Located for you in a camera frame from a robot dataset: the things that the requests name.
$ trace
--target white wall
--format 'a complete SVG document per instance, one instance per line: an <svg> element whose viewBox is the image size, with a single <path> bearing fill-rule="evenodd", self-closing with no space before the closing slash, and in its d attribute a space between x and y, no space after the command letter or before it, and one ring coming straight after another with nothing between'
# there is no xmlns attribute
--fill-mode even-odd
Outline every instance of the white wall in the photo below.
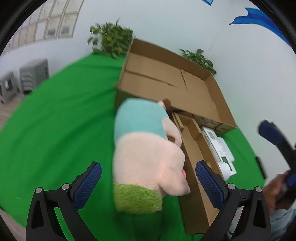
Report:
<svg viewBox="0 0 296 241"><path fill-rule="evenodd" d="M228 23L247 15L249 1L233 1ZM262 158L269 176L288 169L275 146L257 134L260 121L273 121L296 141L296 56L270 30L254 24L227 26L209 54L237 125Z"/></svg>
<svg viewBox="0 0 296 241"><path fill-rule="evenodd" d="M85 0L72 39L58 39L20 47L0 57L0 76L36 58L48 58L50 75L91 53L89 27L115 22L130 27L137 38L180 53L179 48L209 50L227 20L231 0Z"/></svg>

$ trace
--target cardboard flap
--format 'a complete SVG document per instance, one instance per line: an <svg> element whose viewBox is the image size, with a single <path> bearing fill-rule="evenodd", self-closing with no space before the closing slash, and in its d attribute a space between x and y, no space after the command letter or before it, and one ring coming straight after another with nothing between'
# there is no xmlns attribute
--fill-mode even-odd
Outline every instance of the cardboard flap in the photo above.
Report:
<svg viewBox="0 0 296 241"><path fill-rule="evenodd" d="M205 70L198 64L188 61L188 59L174 52L144 40L134 39L132 42L131 52L158 60L178 69L183 69L195 76L198 76L202 80L205 80L209 75L211 75L209 71Z"/></svg>
<svg viewBox="0 0 296 241"><path fill-rule="evenodd" d="M181 70L163 62L130 53L126 70L186 90Z"/></svg>
<svg viewBox="0 0 296 241"><path fill-rule="evenodd" d="M219 115L213 102L205 104L196 96L188 94L187 91L180 90L157 80L123 72L120 89L135 96L154 101L168 98L172 102L173 108L219 120Z"/></svg>
<svg viewBox="0 0 296 241"><path fill-rule="evenodd" d="M216 104L217 110L219 112L220 120L223 123L227 123L233 127L236 126L232 114L228 108L228 105L222 95L222 92L216 83L214 77L210 75L206 80L205 84L209 90L212 100Z"/></svg>
<svg viewBox="0 0 296 241"><path fill-rule="evenodd" d="M181 69L183 79L190 94L196 95L201 101L213 102L205 82L199 77Z"/></svg>

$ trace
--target blue textured gripper pad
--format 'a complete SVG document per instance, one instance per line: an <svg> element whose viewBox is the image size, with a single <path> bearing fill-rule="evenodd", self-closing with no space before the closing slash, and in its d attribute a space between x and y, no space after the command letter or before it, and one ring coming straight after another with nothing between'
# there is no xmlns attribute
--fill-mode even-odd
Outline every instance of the blue textured gripper pad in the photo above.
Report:
<svg viewBox="0 0 296 241"><path fill-rule="evenodd" d="M83 180L74 194L73 208L75 210L84 208L87 200L89 199L89 196L100 180L101 175L102 167L100 163L97 163Z"/></svg>
<svg viewBox="0 0 296 241"><path fill-rule="evenodd" d="M202 184L213 207L221 210L224 207L223 192L200 161L195 166L195 174Z"/></svg>
<svg viewBox="0 0 296 241"><path fill-rule="evenodd" d="M291 176L289 176L287 178L287 181L286 181L288 187L292 187L293 185L296 184L296 174L292 174Z"/></svg>
<svg viewBox="0 0 296 241"><path fill-rule="evenodd" d="M280 133L272 124L267 121L263 121L260 124L258 132L260 136L276 146L284 140L282 133Z"/></svg>

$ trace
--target person's hand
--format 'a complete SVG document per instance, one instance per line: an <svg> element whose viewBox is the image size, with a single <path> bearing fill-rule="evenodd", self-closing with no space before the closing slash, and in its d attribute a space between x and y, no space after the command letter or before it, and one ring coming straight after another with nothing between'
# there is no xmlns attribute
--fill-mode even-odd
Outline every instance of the person's hand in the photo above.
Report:
<svg viewBox="0 0 296 241"><path fill-rule="evenodd" d="M293 204L290 199L283 199L280 203L276 204L276 197L280 194L281 187L288 174L288 171L286 171L284 174L278 174L268 185L263 188L263 195L265 197L269 214L272 214L276 208L288 210Z"/></svg>

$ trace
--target cardboard box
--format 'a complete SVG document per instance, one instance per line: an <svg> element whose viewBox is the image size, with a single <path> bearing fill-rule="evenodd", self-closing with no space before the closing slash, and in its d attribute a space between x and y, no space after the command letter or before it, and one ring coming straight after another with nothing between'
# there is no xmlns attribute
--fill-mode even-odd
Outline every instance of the cardboard box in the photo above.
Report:
<svg viewBox="0 0 296 241"><path fill-rule="evenodd" d="M117 84L115 108L128 97L168 98L199 125L226 133L236 127L213 75L194 62L134 39Z"/></svg>
<svg viewBox="0 0 296 241"><path fill-rule="evenodd" d="M187 234L203 234L208 230L219 210L213 207L196 177L195 165L204 160L221 177L222 173L196 120L177 113L172 115L182 136L181 148L185 154L184 170L191 189L190 194L179 197L185 231Z"/></svg>

